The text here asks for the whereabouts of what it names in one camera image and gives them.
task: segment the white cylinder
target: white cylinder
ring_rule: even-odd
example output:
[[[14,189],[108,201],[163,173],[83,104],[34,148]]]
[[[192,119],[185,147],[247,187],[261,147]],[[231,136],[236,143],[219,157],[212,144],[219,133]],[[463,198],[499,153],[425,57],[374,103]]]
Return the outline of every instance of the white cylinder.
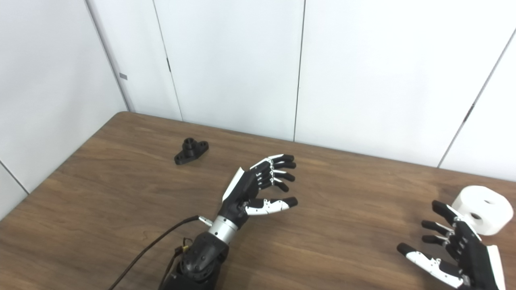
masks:
[[[466,222],[481,235],[498,233],[514,215],[509,201],[485,186],[465,187],[452,207],[464,216]]]

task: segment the cable connector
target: cable connector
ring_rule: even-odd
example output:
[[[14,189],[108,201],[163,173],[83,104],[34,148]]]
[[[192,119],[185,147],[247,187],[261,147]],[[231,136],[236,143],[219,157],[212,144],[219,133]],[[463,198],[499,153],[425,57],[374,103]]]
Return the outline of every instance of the cable connector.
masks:
[[[209,219],[203,217],[203,216],[199,216],[199,220],[202,221],[205,225],[207,225],[208,227],[212,227],[213,225],[213,222],[210,221]]]

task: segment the wire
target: wire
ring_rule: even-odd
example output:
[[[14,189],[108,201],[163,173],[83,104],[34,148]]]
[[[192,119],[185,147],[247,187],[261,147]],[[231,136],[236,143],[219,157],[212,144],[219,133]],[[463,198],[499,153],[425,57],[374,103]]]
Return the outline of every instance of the wire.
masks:
[[[161,288],[163,287],[163,283],[165,282],[166,278],[168,277],[168,273],[170,272],[170,269],[172,268],[172,265],[174,264],[174,260],[178,256],[179,255],[177,253],[175,253],[174,256],[172,256],[172,259],[170,259],[167,269],[165,270],[165,274],[163,274],[162,280],[159,283],[158,290],[161,290]]]
[[[165,270],[165,274],[163,274],[162,280],[159,283],[158,290],[161,290],[161,288],[163,286],[163,283],[167,279],[168,274],[170,273],[170,269],[172,268],[172,265],[174,264],[175,258],[179,257],[181,254],[186,252],[186,250],[188,250],[188,248],[190,248],[190,246],[186,246],[185,245],[185,241],[186,240],[192,240],[192,239],[190,239],[190,238],[183,238],[183,246],[179,246],[179,247],[174,249],[174,256],[172,256],[172,259],[170,259],[170,262],[167,265],[167,269]]]
[[[129,272],[129,270],[134,266],[134,264],[136,264],[136,262],[143,256],[143,254],[145,254],[150,248],[152,248],[157,242],[159,242],[162,238],[164,238],[166,235],[170,234],[170,232],[172,232],[173,230],[177,229],[179,226],[185,224],[185,223],[188,223],[188,222],[191,222],[191,221],[195,221],[195,220],[198,220],[199,219],[199,216],[192,216],[192,217],[189,217],[187,219],[184,219],[183,221],[179,222],[178,224],[176,224],[175,226],[169,228],[166,232],[164,232],[161,236],[159,236],[157,239],[155,239],[152,243],[150,243],[145,249],[143,249],[143,251],[141,251],[137,256],[136,258],[134,258],[134,260],[129,264],[129,266],[124,270],[124,272],[120,275],[120,277],[118,277],[118,279],[113,283],[113,285],[111,285],[111,287],[108,289],[108,290],[113,290],[117,285],[118,283],[120,283],[120,281],[122,280],[122,278],[124,278],[124,276],[127,274],[127,272]]]

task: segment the robotic hand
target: robotic hand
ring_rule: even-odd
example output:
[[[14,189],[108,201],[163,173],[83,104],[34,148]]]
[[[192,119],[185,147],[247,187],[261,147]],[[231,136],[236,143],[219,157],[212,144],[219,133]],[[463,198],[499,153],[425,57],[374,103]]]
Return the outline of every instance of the robotic hand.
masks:
[[[434,221],[423,220],[423,228],[435,230],[443,236],[425,235],[423,242],[438,244],[457,261],[458,266],[434,259],[401,243],[398,251],[432,276],[461,290],[505,290],[504,273],[497,246],[485,246],[464,217],[449,205],[434,200],[434,212],[444,217],[454,228]]]
[[[161,290],[212,290],[220,273],[220,266],[229,252],[229,243],[251,215],[266,215],[287,210],[297,205],[295,197],[285,199],[257,199],[260,190],[278,186],[287,192],[282,179],[294,181],[290,173],[279,170],[296,168],[292,155],[270,156],[251,166],[239,168],[222,197],[222,206],[215,221],[200,217],[210,226],[199,234],[183,254],[176,269]]]

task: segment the panel seam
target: panel seam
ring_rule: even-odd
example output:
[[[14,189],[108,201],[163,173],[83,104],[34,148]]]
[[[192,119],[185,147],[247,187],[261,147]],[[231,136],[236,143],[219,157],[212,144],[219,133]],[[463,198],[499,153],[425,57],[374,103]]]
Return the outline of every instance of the panel seam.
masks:
[[[18,183],[18,185],[23,189],[23,191],[27,195],[29,195],[29,192],[25,188],[25,186],[23,186],[23,184],[16,178],[16,176],[14,176],[14,174],[12,174],[12,172],[9,170],[9,168],[7,168],[7,166],[5,166],[5,164],[2,162],[2,160],[0,160],[0,166],[2,166],[5,169],[5,171],[7,171],[7,173],[12,177],[12,179],[14,179],[14,181],[16,181],[16,183]]]
[[[118,86],[118,90],[120,91],[120,95],[122,96],[122,99],[124,100],[125,108],[129,112],[134,112],[134,109],[129,106],[129,101],[127,100],[126,95],[124,94],[124,91],[122,90],[122,86],[120,85],[120,79],[117,75],[117,72],[115,71],[115,66],[113,65],[114,61],[113,58],[110,56],[107,48],[106,48],[106,41],[102,37],[100,30],[99,30],[99,24],[95,20],[95,17],[93,17],[93,12],[91,12],[91,5],[89,4],[88,0],[84,0],[84,3],[86,4],[86,10],[88,10],[88,13],[90,14],[91,21],[93,23],[93,26],[95,27],[95,31],[97,33],[97,36],[99,37],[100,43],[102,45],[102,49],[104,50],[104,54],[106,55],[107,62],[109,63],[109,67],[111,67],[111,72],[113,73],[113,76],[115,77],[115,81]]]
[[[303,21],[301,24],[301,46],[299,48],[299,69],[297,73],[297,93],[296,93],[296,113],[294,115],[294,137],[292,138],[293,142],[296,142],[296,127],[297,127],[297,105],[299,103],[299,85],[301,80],[301,58],[303,55],[303,37],[304,37],[304,14],[307,8],[307,0],[303,2]]]
[[[441,168],[446,156],[448,155],[450,149],[452,148],[453,146],[453,143],[455,142],[455,140],[457,139],[457,136],[459,136],[459,133],[460,131],[462,130],[462,128],[464,127],[464,124],[466,124],[466,121],[468,120],[468,118],[470,117],[471,115],[471,112],[473,111],[473,109],[475,108],[475,105],[477,104],[478,100],[480,99],[480,96],[482,95],[483,91],[485,90],[485,88],[487,87],[487,84],[489,83],[489,81],[491,80],[491,77],[493,76],[493,73],[494,71],[496,70],[496,68],[498,67],[498,64],[500,63],[501,59],[504,57],[504,54],[505,52],[507,51],[507,48],[509,47],[509,45],[511,44],[511,41],[512,39],[514,38],[514,35],[516,35],[516,28],[514,29],[514,31],[512,32],[511,36],[509,37],[509,40],[507,41],[507,43],[505,44],[505,47],[504,49],[502,50],[502,53],[500,53],[500,56],[498,57],[498,59],[496,60],[494,66],[493,66],[493,69],[491,69],[491,72],[489,73],[488,77],[486,78],[486,81],[484,82],[484,84],[482,85],[482,88],[480,89],[480,91],[478,92],[478,95],[477,97],[475,98],[475,100],[473,101],[473,104],[471,104],[471,107],[469,108],[469,110],[467,111],[466,113],[466,116],[464,117],[464,120],[462,121],[462,123],[460,124],[459,128],[457,129],[457,132],[455,133],[455,136],[453,137],[453,139],[451,140],[450,144],[448,145],[448,148],[446,149],[446,151],[444,152],[444,155],[443,157],[441,158],[441,161],[439,161],[439,164],[437,165],[437,168]]]
[[[165,45],[165,39],[163,38],[163,32],[161,29],[161,23],[159,22],[158,10],[156,9],[155,0],[152,0],[152,5],[154,6],[154,13],[156,13],[156,20],[158,21],[159,35],[162,38],[163,50],[165,51],[165,56],[167,58],[167,65],[168,65],[169,72],[170,72],[170,78],[172,79],[172,86],[174,87],[175,100],[178,102],[179,115],[181,116],[181,121],[184,122],[185,120],[183,119],[183,112],[181,111],[181,104],[179,103],[178,90],[175,88],[174,75],[172,74],[172,70],[170,69],[170,62],[169,62],[169,58],[168,58],[167,46]]]

